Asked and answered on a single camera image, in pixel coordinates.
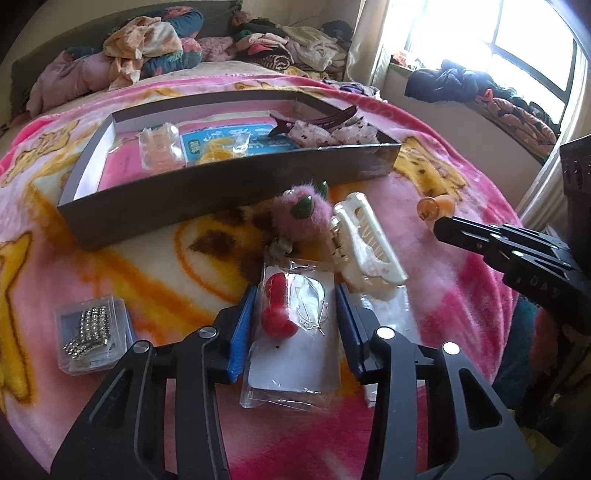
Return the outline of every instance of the blue package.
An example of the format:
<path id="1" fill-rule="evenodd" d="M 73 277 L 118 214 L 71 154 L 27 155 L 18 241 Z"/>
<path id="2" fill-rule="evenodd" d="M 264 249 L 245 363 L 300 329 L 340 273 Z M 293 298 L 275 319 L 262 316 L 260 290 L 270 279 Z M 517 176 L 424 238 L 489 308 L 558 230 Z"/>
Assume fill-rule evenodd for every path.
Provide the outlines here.
<path id="1" fill-rule="evenodd" d="M 285 135 L 269 137 L 268 134 L 274 127 L 275 125 L 273 124 L 254 124 L 206 128 L 183 134 L 181 135 L 181 140 L 187 161 L 192 163 L 199 162 L 202 148 L 208 141 L 214 138 L 235 137 L 248 133 L 250 133 L 251 138 L 246 155 L 280 153 L 297 149 L 296 144 Z"/>

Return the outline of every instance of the pink stuffed toy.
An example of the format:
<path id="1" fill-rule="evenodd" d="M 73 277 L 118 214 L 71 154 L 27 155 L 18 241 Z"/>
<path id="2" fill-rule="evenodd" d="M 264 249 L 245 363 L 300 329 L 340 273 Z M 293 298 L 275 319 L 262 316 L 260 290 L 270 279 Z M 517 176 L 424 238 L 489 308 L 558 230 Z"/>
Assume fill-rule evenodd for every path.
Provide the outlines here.
<path id="1" fill-rule="evenodd" d="M 328 184 L 293 187 L 276 197 L 271 206 L 273 227 L 290 242 L 312 240 L 330 228 L 332 208 L 327 203 Z"/>

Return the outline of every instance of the small plastic box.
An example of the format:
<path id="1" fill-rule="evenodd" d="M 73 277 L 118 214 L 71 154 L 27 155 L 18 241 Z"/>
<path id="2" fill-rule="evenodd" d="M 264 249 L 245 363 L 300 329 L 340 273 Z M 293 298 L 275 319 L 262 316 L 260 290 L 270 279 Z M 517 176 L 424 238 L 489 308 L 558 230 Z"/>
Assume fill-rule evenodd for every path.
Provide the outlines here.
<path id="1" fill-rule="evenodd" d="M 113 295 L 59 307 L 54 316 L 58 364 L 69 375 L 109 369 L 135 341 L 125 302 Z"/>

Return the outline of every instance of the transparent plastic packaging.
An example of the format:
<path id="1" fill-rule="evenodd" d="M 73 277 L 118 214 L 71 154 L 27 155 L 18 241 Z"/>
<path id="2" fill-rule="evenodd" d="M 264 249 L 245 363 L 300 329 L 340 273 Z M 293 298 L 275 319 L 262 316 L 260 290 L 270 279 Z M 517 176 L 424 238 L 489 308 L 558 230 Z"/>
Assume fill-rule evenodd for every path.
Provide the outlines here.
<path id="1" fill-rule="evenodd" d="M 278 318 L 265 318 L 265 311 L 272 307 L 281 312 L 287 308 L 287 317 L 279 313 Z M 275 403 L 305 411 L 326 410 L 340 387 L 335 314 L 332 265 L 291 258 L 266 261 L 241 405 Z"/>
<path id="2" fill-rule="evenodd" d="M 367 293 L 352 293 L 351 299 L 357 306 L 372 310 L 380 325 L 393 328 L 413 343 L 421 343 L 421 333 L 410 310 L 406 286 L 397 287 L 388 301 L 378 300 Z M 368 407 L 375 406 L 377 384 L 365 385 L 364 389 Z"/>
<path id="3" fill-rule="evenodd" d="M 246 156 L 251 134 L 235 135 L 234 137 L 212 138 L 203 146 L 199 163 L 211 163 Z"/>
<path id="4" fill-rule="evenodd" d="M 106 370 L 135 342 L 125 302 L 112 295 L 54 311 L 60 370 L 83 375 Z"/>
<path id="5" fill-rule="evenodd" d="M 144 170 L 154 174 L 177 170 L 187 165 L 178 128 L 168 122 L 142 130 L 139 134 L 139 154 Z"/>

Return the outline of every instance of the fluffy keychain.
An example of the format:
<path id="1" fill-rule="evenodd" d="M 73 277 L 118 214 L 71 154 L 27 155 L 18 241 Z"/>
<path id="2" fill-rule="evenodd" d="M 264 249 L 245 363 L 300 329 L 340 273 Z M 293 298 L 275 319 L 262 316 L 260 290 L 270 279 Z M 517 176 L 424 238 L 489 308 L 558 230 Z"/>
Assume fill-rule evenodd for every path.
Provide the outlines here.
<path id="1" fill-rule="evenodd" d="M 275 258 L 291 252 L 294 242 L 309 241 L 325 235 L 330 229 L 332 207 L 326 201 L 329 187 L 301 185 L 287 190 L 273 200 L 273 227 L 279 233 L 269 248 Z"/>

